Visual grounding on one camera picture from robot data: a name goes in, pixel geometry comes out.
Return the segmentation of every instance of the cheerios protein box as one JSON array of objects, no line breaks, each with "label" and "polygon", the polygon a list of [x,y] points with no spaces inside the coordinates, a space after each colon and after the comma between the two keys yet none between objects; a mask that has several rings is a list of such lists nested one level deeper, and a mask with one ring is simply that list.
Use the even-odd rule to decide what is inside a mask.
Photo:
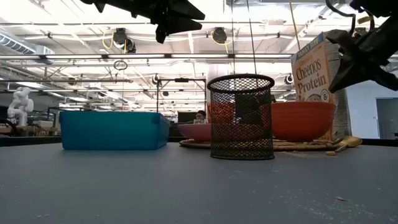
[{"label": "cheerios protein box", "polygon": [[292,56],[292,73],[297,101],[322,101],[334,103],[335,120],[331,129],[322,137],[334,140],[351,135],[346,91],[332,94],[329,85],[340,65],[338,44],[332,44],[322,32],[309,44]]}]

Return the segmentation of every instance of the pink bowl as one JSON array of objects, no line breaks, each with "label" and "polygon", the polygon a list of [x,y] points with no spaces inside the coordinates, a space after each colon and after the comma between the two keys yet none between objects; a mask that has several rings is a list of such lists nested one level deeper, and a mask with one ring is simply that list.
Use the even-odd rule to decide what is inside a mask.
[{"label": "pink bowl", "polygon": [[186,138],[202,142],[211,141],[211,124],[180,124],[178,130]]}]

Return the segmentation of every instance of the blue plastic bin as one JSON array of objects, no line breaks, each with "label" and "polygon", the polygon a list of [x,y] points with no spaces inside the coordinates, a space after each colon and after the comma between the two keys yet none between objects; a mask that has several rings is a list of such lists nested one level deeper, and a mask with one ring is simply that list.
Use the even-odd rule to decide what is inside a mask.
[{"label": "blue plastic bin", "polygon": [[66,150],[155,150],[167,144],[170,122],[160,113],[62,111]]}]

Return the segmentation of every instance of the white robot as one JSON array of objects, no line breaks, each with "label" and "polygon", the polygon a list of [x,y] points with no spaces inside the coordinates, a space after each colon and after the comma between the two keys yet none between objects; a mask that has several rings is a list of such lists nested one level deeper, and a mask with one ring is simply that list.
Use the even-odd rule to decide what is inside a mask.
[{"label": "white robot", "polygon": [[8,107],[7,114],[11,122],[16,122],[16,116],[19,118],[18,126],[25,126],[27,122],[27,113],[33,111],[33,100],[29,99],[30,88],[19,87],[14,93],[14,99]]}]

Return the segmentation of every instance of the ceiling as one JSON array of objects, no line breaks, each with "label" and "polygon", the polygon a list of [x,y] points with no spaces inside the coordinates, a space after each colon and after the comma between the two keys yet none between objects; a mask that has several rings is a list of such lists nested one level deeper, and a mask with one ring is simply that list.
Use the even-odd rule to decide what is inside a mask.
[{"label": "ceiling", "polygon": [[[231,0],[191,0],[194,6],[206,14],[204,21],[199,21],[203,28],[193,32],[170,35],[164,44],[155,41],[156,26],[149,24],[144,17],[133,19],[129,12],[107,5],[99,13],[94,5],[83,4],[79,0],[13,0],[7,1],[0,8],[0,31],[16,36],[27,44],[42,45],[53,50],[55,54],[123,54],[123,48],[111,45],[111,36],[116,28],[126,28],[126,34],[136,47],[137,54],[294,54],[298,51],[295,40],[295,28],[288,1],[249,1],[249,12],[246,1],[235,0],[231,16]],[[341,11],[355,12],[345,4],[335,4]],[[300,46],[309,43],[316,35],[332,29],[348,30],[350,19],[332,13],[321,0],[293,1],[294,15]],[[376,26],[384,22],[376,19]],[[357,24],[367,27],[368,24]],[[215,27],[224,27],[230,44],[218,45],[211,38]],[[2,54],[18,54],[13,50],[0,47]],[[113,68],[115,60],[55,60],[51,65],[32,60],[8,60],[7,63],[28,70],[36,75],[17,73],[24,78],[45,78],[64,80],[76,79],[101,80],[115,78],[117,70]],[[154,89],[151,78],[157,74],[160,78],[206,78],[209,64],[229,64],[228,73],[254,73],[267,75],[275,79],[277,97],[284,96],[280,90],[290,90],[284,78],[291,73],[290,61],[286,59],[252,60],[211,60],[211,59],[129,59],[125,60],[128,68],[118,73],[119,79],[130,79],[132,83],[96,82],[101,88],[131,89],[137,92],[116,92],[126,100],[138,103],[136,110],[153,110],[156,107],[151,95],[155,93],[138,92]],[[87,89],[87,85],[78,83],[70,86],[61,83],[59,88]],[[189,89],[187,91],[170,91],[165,99],[181,99],[171,104],[164,101],[165,111],[185,111],[203,109],[205,89],[203,82],[175,83],[170,82],[167,89]],[[97,103],[105,99],[93,95]]]}]

